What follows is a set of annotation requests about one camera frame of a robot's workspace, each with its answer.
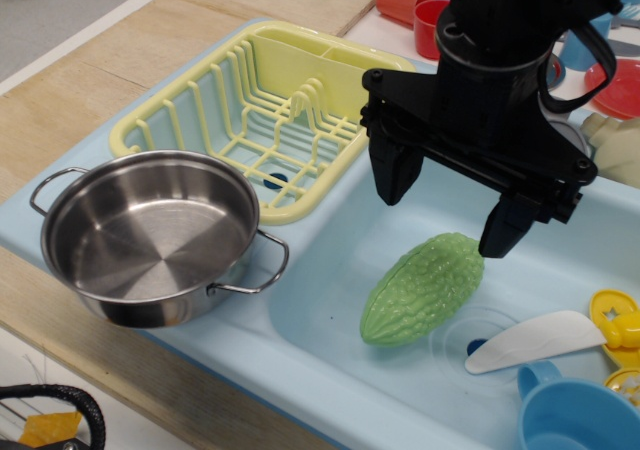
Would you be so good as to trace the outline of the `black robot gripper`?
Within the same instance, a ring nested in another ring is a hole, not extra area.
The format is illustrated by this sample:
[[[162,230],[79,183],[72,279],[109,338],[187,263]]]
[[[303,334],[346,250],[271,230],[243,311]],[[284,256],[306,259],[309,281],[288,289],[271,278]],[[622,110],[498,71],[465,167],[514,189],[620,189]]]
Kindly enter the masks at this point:
[[[504,258],[530,230],[536,207],[541,222],[567,222],[597,169],[543,111],[545,81],[544,63],[480,69],[446,56],[434,74],[366,71],[362,123],[378,196],[396,205],[424,158],[495,189],[502,196],[479,244],[485,258]]]

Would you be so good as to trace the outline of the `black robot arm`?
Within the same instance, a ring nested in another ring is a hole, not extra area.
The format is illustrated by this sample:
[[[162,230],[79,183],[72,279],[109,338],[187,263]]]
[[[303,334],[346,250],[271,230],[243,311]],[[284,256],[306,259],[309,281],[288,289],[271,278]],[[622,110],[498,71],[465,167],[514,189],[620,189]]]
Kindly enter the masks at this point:
[[[505,256],[536,222],[566,222],[596,165],[548,121],[589,101],[553,98],[546,82],[556,40],[574,33],[607,79],[616,59],[593,27],[622,0],[450,0],[440,14],[433,74],[371,69],[362,123],[379,196],[398,203],[425,159],[500,193],[480,239]]]

